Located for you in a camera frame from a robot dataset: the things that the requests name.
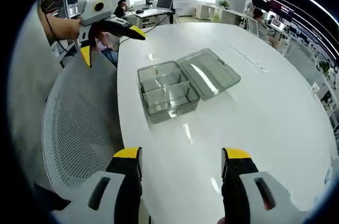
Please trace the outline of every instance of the office chair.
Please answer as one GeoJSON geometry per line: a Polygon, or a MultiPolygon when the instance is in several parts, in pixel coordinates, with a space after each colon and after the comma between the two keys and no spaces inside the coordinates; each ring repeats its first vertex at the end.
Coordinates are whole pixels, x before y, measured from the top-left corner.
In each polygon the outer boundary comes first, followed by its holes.
{"type": "Polygon", "coordinates": [[[92,53],[88,68],[77,53],[58,76],[44,111],[42,151],[52,189],[72,200],[122,148],[117,69],[99,52],[92,53]]]}

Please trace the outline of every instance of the box lid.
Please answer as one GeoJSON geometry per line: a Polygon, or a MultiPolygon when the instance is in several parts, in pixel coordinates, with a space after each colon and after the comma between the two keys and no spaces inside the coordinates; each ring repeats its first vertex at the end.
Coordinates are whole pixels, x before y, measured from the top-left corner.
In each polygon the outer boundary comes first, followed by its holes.
{"type": "Polygon", "coordinates": [[[208,48],[176,62],[203,100],[218,95],[240,81],[240,76],[208,48]]]}

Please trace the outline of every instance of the gray chair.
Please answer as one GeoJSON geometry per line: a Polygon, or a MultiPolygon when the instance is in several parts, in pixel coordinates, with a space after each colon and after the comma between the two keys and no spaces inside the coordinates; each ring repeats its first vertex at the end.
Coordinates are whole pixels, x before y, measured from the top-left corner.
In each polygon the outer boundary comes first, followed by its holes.
{"type": "Polygon", "coordinates": [[[88,68],[77,53],[58,76],[44,111],[42,152],[53,190],[72,200],[122,148],[117,69],[98,52],[88,68]]]}

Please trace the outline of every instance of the white oval table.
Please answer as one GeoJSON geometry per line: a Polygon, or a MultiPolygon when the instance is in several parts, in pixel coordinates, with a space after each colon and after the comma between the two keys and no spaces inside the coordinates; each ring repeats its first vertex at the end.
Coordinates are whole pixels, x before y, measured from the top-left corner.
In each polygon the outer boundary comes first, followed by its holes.
{"type": "Polygon", "coordinates": [[[142,197],[154,223],[217,223],[224,215],[221,149],[249,152],[291,193],[312,207],[336,156],[327,114],[303,76],[268,44],[218,23],[157,26],[146,41],[121,44],[118,103],[125,147],[143,148],[142,197]],[[195,111],[148,124],[137,69],[210,48],[241,81],[195,111]]]}

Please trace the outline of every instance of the gray mesh chair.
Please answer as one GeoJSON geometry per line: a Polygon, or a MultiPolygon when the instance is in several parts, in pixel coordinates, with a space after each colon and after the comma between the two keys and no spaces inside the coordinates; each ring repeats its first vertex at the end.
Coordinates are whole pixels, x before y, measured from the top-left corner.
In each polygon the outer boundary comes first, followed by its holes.
{"type": "Polygon", "coordinates": [[[53,190],[72,200],[122,148],[117,69],[98,52],[88,68],[77,53],[58,76],[44,111],[42,152],[53,190]]]}

